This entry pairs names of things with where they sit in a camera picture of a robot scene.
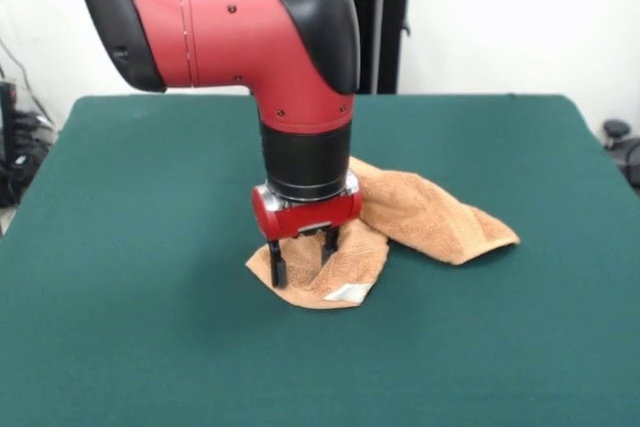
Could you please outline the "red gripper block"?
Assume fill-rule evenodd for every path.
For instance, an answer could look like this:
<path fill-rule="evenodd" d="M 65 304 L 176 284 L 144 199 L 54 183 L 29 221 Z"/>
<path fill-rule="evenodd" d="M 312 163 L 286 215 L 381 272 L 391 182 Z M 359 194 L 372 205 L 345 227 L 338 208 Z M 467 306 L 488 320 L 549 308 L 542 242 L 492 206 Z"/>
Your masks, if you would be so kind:
<path fill-rule="evenodd" d="M 262 184 L 252 189 L 251 204 L 258 228 L 268 240 L 272 287 L 285 288 L 287 265 L 278 240 L 328 228 L 321 249 L 321 262 L 326 263 L 338 250 L 338 227 L 359 216 L 362 193 L 357 176 L 347 175 L 343 190 L 330 199 L 290 201 Z"/>

